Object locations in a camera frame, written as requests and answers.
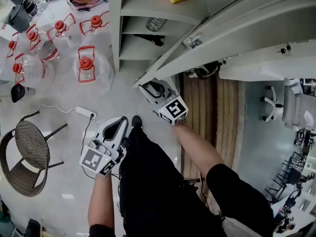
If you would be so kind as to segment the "person's left forearm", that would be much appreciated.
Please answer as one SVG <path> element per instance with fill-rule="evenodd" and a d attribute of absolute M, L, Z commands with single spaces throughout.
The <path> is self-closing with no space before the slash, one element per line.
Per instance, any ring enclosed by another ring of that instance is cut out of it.
<path fill-rule="evenodd" d="M 96 175 L 88 207 L 89 226 L 103 225 L 115 229 L 112 178 Z"/>

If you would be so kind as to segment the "white office chair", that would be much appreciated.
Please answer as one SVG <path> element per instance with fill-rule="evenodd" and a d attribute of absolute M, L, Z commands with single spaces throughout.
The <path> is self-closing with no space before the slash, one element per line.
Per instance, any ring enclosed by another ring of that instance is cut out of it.
<path fill-rule="evenodd" d="M 268 116 L 262 120 L 269 122 L 276 118 L 277 111 L 282 109 L 282 121 L 288 128 L 299 130 L 301 128 L 316 131 L 316 97 L 298 93 L 295 94 L 292 87 L 284 87 L 283 104 L 277 102 L 276 91 L 273 86 L 267 86 L 272 92 L 272 99 L 262 96 L 260 100 L 271 106 Z"/>

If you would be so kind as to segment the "dark grey cylindrical container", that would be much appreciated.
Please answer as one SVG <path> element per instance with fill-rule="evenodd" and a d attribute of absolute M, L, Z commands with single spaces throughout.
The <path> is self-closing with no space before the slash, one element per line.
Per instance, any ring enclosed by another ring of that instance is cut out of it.
<path fill-rule="evenodd" d="M 4 23 L 22 33 L 28 30 L 31 21 L 32 18 L 25 9 L 21 5 L 15 5 L 5 18 Z"/>

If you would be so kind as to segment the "group of clear red-capped jugs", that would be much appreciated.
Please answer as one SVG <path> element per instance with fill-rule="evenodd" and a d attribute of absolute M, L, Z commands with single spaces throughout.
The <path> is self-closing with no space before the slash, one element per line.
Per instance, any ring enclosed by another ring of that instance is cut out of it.
<path fill-rule="evenodd" d="M 80 84 L 109 88 L 113 69 L 108 16 L 105 11 L 79 21 L 70 13 L 55 23 L 14 33 L 0 43 L 0 79 L 42 89 L 61 71 Z"/>

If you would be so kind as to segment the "black and white small appliance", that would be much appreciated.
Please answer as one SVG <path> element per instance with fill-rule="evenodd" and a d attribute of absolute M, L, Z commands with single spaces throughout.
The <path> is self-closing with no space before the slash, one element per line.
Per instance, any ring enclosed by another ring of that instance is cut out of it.
<path fill-rule="evenodd" d="M 13 103 L 26 101 L 35 95 L 36 90 L 30 87 L 24 87 L 21 84 L 16 84 L 11 89 L 11 100 Z"/>

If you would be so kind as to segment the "person's black clothed body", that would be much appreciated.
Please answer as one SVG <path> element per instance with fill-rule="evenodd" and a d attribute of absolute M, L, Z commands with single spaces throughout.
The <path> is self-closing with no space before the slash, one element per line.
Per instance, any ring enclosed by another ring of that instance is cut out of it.
<path fill-rule="evenodd" d="M 258 190 L 225 164 L 212 167 L 204 178 L 220 208 L 220 215 L 213 214 L 143 129 L 132 128 L 119 174 L 127 237 L 227 237 L 224 217 L 247 232 L 273 237 L 273 211 Z"/>

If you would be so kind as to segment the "light grey shoulder bag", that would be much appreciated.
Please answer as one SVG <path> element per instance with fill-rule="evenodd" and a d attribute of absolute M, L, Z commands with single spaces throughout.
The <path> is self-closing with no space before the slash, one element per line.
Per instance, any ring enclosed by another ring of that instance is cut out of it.
<path fill-rule="evenodd" d="M 239 225 L 239 222 L 235 223 L 226 217 L 222 220 L 222 228 L 227 237 L 249 237 L 248 232 Z"/>

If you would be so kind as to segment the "brown wicker chair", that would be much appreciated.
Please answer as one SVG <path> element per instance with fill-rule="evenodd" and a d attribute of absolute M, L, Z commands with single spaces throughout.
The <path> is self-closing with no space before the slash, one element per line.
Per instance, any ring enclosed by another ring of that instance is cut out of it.
<path fill-rule="evenodd" d="M 45 187 L 48 170 L 64 164 L 63 161 L 49 164 L 50 149 L 47 140 L 68 125 L 64 124 L 44 136 L 37 126 L 26 120 L 39 113 L 36 111 L 21 118 L 16 127 L 7 132 L 0 141 L 0 166 L 4 177 L 16 192 L 25 197 L 40 194 Z M 15 139 L 21 159 L 9 168 L 7 146 L 12 139 Z"/>

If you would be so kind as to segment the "grey metal locker cabinet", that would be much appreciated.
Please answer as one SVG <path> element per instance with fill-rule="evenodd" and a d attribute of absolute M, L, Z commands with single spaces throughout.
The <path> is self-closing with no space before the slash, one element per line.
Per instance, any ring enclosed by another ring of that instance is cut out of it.
<path fill-rule="evenodd" d="M 109 0 L 115 69 L 140 65 L 134 87 L 220 64 L 240 81 L 316 79 L 316 0 Z M 167 21 L 158 32 L 150 17 Z"/>

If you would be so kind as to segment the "black lidded mug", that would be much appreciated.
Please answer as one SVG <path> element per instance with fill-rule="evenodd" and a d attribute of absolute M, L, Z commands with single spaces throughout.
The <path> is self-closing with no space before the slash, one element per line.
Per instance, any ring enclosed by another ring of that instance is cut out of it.
<path fill-rule="evenodd" d="M 31 16 L 36 16 L 38 9 L 35 3 L 33 3 L 31 0 L 22 0 L 22 7 L 23 9 Z"/>

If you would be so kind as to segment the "wooden plank steps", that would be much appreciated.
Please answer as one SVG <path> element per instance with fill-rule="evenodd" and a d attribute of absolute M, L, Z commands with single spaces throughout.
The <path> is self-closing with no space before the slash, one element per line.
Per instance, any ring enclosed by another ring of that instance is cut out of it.
<path fill-rule="evenodd" d="M 237 170 L 245 123 L 244 82 L 182 73 L 179 85 L 189 108 L 188 126 L 216 148 L 225 165 Z"/>

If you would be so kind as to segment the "white power strip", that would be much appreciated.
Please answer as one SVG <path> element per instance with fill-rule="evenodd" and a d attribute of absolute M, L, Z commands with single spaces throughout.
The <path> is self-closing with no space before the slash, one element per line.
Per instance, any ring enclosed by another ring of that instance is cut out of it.
<path fill-rule="evenodd" d="M 76 106 L 75 111 L 78 114 L 81 114 L 85 117 L 91 118 L 91 119 L 96 119 L 97 118 L 97 114 L 94 111 L 91 111 L 87 108 L 81 107 L 81 106 Z"/>

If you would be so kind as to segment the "person's right forearm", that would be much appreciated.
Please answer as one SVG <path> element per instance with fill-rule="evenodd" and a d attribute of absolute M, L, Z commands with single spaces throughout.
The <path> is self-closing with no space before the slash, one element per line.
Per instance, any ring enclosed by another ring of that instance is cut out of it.
<path fill-rule="evenodd" d="M 207 176 L 212 167 L 224 164 L 217 150 L 208 141 L 196 134 L 184 121 L 180 121 L 172 128 L 182 147 L 203 177 Z"/>

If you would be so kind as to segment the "row of black metal chairs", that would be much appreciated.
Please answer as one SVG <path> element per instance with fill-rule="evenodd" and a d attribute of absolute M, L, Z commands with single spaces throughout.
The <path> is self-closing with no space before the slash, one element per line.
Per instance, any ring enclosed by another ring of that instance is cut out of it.
<path fill-rule="evenodd" d="M 316 178 L 316 170 L 308 163 L 309 153 L 313 148 L 316 149 L 316 131 L 300 129 L 294 140 L 294 151 L 282 162 L 282 169 L 273 179 L 272 186 L 264 190 L 270 204 L 280 201 L 288 186 L 298 190 L 300 195 L 303 184 Z"/>

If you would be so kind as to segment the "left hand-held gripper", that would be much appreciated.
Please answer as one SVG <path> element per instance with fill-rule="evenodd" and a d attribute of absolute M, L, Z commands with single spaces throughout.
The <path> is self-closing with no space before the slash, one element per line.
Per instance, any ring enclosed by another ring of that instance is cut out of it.
<path fill-rule="evenodd" d="M 88 145 L 83 147 L 79 164 L 95 174 L 106 176 L 123 158 L 122 141 L 128 128 L 125 116 L 111 118 L 99 125 Z"/>

